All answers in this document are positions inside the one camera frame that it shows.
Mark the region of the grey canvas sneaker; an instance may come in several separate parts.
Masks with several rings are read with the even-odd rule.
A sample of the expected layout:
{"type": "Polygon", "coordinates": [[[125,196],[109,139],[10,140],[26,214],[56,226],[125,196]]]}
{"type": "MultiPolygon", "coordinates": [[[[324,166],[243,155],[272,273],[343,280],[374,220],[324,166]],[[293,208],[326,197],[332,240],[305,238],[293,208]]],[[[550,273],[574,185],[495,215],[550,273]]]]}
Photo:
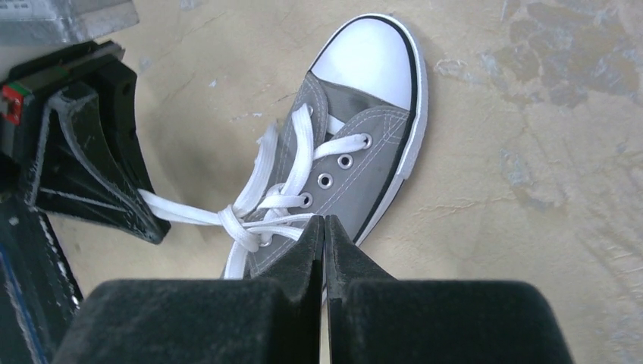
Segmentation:
{"type": "Polygon", "coordinates": [[[212,216],[232,238],[221,276],[256,276],[291,250],[312,215],[336,215],[361,244],[412,172],[428,122],[419,41],[363,14],[326,42],[284,125],[271,125],[237,199],[212,216]]]}

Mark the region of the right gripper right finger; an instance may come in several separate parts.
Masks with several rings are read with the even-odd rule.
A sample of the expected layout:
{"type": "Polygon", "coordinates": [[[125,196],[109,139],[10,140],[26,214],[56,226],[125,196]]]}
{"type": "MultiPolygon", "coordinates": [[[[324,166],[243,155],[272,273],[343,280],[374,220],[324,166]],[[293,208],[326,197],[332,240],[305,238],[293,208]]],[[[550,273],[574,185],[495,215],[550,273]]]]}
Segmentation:
{"type": "Polygon", "coordinates": [[[549,303],[521,281],[398,280],[325,219],[333,363],[570,363],[549,303]]]}

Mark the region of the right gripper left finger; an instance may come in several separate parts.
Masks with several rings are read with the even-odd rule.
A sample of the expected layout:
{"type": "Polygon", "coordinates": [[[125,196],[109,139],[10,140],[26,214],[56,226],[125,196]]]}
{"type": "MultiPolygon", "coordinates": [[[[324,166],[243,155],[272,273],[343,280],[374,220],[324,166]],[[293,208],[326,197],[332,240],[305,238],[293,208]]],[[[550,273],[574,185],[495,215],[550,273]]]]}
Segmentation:
{"type": "Polygon", "coordinates": [[[117,280],[81,304],[56,363],[317,363],[324,220],[244,280],[117,280]]]}

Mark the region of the white shoelace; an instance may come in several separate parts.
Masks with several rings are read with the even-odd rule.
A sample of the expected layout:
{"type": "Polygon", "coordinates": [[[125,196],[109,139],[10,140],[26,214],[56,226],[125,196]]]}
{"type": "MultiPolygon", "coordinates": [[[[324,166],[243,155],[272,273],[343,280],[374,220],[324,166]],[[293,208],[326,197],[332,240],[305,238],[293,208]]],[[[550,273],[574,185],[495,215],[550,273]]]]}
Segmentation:
{"type": "Polygon", "coordinates": [[[295,223],[308,221],[312,214],[291,215],[287,209],[302,208],[312,201],[302,191],[310,177],[313,162],[329,155],[367,149],[372,144],[370,136],[357,133],[315,146],[311,113],[312,108],[303,105],[291,115],[296,135],[296,153],[290,173],[282,184],[268,184],[278,146],[277,127],[272,124],[258,141],[259,154],[249,181],[234,203],[225,209],[210,212],[172,202],[147,190],[140,190],[139,193],[152,214],[158,218],[224,228],[234,242],[223,277],[239,280],[245,272],[247,255],[257,252],[268,238],[274,235],[290,240],[300,238],[303,229],[295,227],[295,223]]]}

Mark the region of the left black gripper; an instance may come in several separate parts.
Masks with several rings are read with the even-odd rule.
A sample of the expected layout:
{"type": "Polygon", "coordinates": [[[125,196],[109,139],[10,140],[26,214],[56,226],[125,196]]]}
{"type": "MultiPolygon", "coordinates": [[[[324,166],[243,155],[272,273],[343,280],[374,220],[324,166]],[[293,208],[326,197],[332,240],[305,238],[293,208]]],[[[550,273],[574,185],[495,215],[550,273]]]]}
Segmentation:
{"type": "Polygon", "coordinates": [[[137,74],[115,42],[85,42],[13,67],[1,83],[1,193],[159,244],[169,222],[136,135],[137,74]]]}

